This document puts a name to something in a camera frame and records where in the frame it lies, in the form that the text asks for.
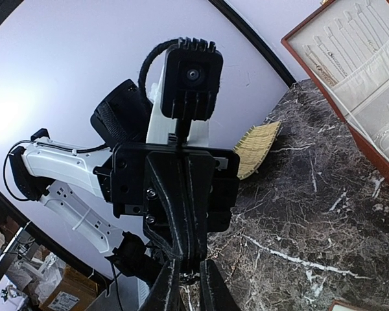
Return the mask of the red jewelry tray insert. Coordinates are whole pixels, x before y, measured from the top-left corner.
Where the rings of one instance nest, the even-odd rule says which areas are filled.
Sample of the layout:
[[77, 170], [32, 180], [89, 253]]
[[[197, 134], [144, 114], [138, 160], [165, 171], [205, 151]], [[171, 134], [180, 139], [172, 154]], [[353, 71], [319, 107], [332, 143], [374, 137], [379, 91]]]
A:
[[389, 311], [389, 306], [334, 300], [328, 311]]

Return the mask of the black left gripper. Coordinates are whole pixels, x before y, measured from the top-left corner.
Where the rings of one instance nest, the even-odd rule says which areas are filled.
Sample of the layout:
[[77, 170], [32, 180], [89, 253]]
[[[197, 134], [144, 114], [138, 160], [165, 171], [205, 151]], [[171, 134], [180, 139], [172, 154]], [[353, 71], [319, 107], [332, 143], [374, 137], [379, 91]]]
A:
[[239, 164], [239, 156], [231, 150], [133, 143], [118, 144], [95, 168], [114, 216], [146, 216], [144, 234], [172, 259], [162, 267], [139, 311], [180, 309], [176, 259], [188, 254], [185, 222], [190, 222], [190, 261], [202, 262], [206, 233], [229, 227]]

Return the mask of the red wooden jewelry box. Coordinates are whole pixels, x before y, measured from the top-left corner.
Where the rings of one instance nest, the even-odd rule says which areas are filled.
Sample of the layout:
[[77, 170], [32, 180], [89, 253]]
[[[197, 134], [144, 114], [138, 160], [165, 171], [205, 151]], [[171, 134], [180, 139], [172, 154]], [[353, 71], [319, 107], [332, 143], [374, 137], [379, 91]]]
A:
[[328, 1], [281, 42], [389, 183], [389, 1]]

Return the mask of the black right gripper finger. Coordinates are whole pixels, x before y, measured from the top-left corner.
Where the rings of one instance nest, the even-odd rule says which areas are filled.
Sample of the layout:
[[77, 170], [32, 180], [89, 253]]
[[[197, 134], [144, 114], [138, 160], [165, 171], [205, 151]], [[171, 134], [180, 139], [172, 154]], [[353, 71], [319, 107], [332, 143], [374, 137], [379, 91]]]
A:
[[215, 262], [211, 259], [200, 263], [200, 309], [207, 311], [239, 311]]

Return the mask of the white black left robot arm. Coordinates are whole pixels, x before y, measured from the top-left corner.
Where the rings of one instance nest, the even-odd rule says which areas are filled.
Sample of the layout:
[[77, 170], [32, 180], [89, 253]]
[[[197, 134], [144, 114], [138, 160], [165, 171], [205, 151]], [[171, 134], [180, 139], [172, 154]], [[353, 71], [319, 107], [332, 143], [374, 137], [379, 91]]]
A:
[[104, 144], [82, 149], [51, 141], [46, 129], [9, 154], [14, 182], [84, 235], [106, 257], [121, 256], [120, 231], [73, 192], [102, 198], [116, 217], [142, 216], [143, 232], [168, 257], [204, 260], [206, 236], [225, 231], [239, 187], [239, 156], [231, 150], [144, 141], [139, 90], [117, 86], [91, 117]]

